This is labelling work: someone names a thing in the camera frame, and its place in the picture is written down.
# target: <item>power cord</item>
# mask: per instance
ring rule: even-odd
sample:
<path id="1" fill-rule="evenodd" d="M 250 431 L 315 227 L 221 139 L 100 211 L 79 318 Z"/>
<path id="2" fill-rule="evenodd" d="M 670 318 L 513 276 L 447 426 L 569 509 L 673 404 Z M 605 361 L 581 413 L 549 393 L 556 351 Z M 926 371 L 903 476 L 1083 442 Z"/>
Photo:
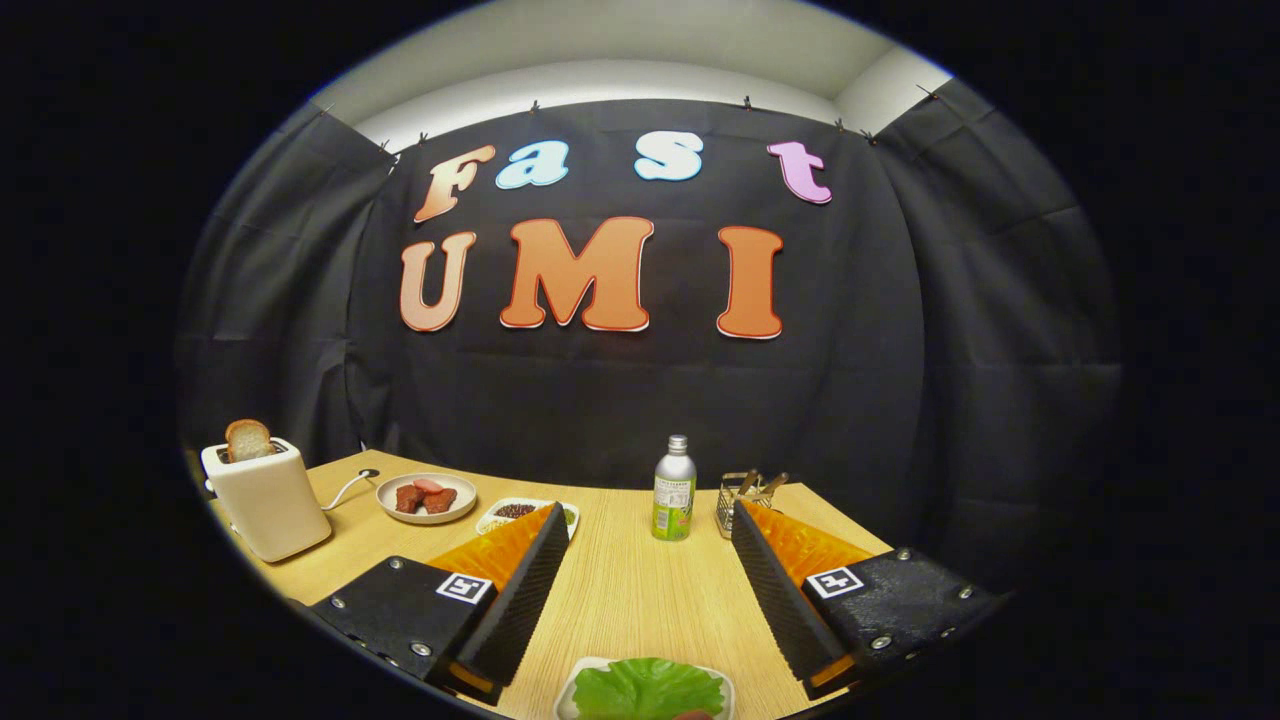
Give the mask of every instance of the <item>power cord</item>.
<path id="1" fill-rule="evenodd" d="M 338 501 L 342 500 L 343 493 L 346 493 L 347 489 L 351 488 L 351 486 L 358 483 L 360 480 L 371 478 L 374 474 L 376 474 L 376 470 L 361 470 L 360 474 L 356 475 L 355 478 L 352 478 L 349 483 L 342 486 L 342 489 L 338 491 L 338 497 L 333 498 L 333 502 L 330 502 L 329 505 L 325 505 L 320 510 L 324 510 L 324 511 L 333 510 L 334 507 L 338 506 Z"/>

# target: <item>lettuce leaf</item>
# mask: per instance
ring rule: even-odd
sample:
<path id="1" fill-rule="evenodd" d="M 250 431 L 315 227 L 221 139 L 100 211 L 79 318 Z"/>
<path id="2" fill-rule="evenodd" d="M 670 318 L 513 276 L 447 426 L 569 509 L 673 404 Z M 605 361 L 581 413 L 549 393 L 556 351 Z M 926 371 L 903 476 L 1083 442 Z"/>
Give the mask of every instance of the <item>lettuce leaf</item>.
<path id="1" fill-rule="evenodd" d="M 717 715 L 724 708 L 723 678 L 658 657 L 618 660 L 608 670 L 586 667 L 576 683 L 581 720 L 671 720 L 690 710 Z"/>

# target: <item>drink bottle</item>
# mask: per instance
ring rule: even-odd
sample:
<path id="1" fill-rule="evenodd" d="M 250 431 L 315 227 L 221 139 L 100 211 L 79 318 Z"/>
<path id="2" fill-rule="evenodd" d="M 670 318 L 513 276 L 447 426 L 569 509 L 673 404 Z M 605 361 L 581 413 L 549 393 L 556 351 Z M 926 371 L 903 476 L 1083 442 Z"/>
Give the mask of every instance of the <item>drink bottle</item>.
<path id="1" fill-rule="evenodd" d="M 663 541 L 687 538 L 698 484 L 698 469 L 689 457 L 689 438 L 671 436 L 667 455 L 658 461 L 653 474 L 653 537 Z"/>

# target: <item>toaster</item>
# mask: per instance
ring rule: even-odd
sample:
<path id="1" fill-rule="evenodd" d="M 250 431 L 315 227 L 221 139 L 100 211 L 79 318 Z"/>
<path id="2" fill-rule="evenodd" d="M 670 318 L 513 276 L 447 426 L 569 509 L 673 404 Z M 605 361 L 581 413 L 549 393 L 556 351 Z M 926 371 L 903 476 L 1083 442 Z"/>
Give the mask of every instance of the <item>toaster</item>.
<path id="1" fill-rule="evenodd" d="M 230 462 L 227 445 L 206 447 L 206 486 L 223 503 L 232 529 L 266 562 L 283 560 L 333 533 L 307 480 L 302 454 L 273 437 L 273 455 Z"/>

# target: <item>white bowl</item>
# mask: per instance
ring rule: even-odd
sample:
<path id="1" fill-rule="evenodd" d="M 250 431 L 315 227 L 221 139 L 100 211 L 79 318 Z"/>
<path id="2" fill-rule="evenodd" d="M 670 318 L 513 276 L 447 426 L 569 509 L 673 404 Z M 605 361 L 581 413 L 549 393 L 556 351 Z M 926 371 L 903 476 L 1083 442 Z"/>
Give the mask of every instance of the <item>white bowl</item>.
<path id="1" fill-rule="evenodd" d="M 458 497 L 453 498 L 453 505 L 451 505 L 444 512 L 438 512 L 435 515 L 429 515 L 426 512 L 426 507 L 422 505 L 417 506 L 416 512 L 401 512 L 396 510 L 396 491 L 422 478 L 433 480 L 440 487 L 458 491 Z M 383 510 L 385 510 L 388 515 L 396 518 L 397 520 L 412 523 L 415 525 L 439 525 L 440 523 L 457 520 L 471 510 L 471 507 L 476 503 L 476 487 L 457 475 L 444 475 L 442 473 L 411 473 L 408 475 L 392 478 L 378 486 L 378 503 L 383 506 Z"/>
<path id="2" fill-rule="evenodd" d="M 502 510 L 508 505 L 532 505 L 534 510 L 540 510 L 544 506 L 550 505 L 552 502 L 556 501 L 534 500 L 530 497 L 504 497 L 498 502 L 494 502 L 493 506 L 489 507 L 489 510 L 485 510 L 484 515 L 481 515 L 480 519 L 476 520 L 476 533 L 481 536 L 485 534 L 481 528 L 484 528 L 492 520 L 507 520 L 508 523 L 512 521 L 513 518 L 503 518 L 498 515 L 498 510 Z M 573 533 L 577 532 L 577 524 L 582 521 L 582 511 L 579 510 L 577 506 L 573 505 L 572 502 L 561 502 L 561 505 L 564 507 L 564 510 L 571 510 L 573 512 L 573 521 L 568 524 L 568 539 L 573 539 Z"/>
<path id="3" fill-rule="evenodd" d="M 584 657 L 573 665 L 573 669 L 568 671 L 568 682 L 564 683 L 564 689 L 561 691 L 559 698 L 556 701 L 556 717 L 558 720 L 577 720 L 577 703 L 573 702 L 573 692 L 577 691 L 577 674 L 586 667 L 594 667 L 605 670 L 609 662 L 616 662 L 616 660 L 609 660 L 607 657 Z M 724 700 L 724 707 L 721 708 L 719 714 L 714 716 L 714 720 L 732 720 L 733 717 L 733 683 L 728 679 L 728 675 L 712 670 L 710 667 L 703 667 L 701 665 L 694 665 L 699 670 L 705 670 L 712 678 L 722 678 L 724 682 L 721 684 L 721 697 Z"/>

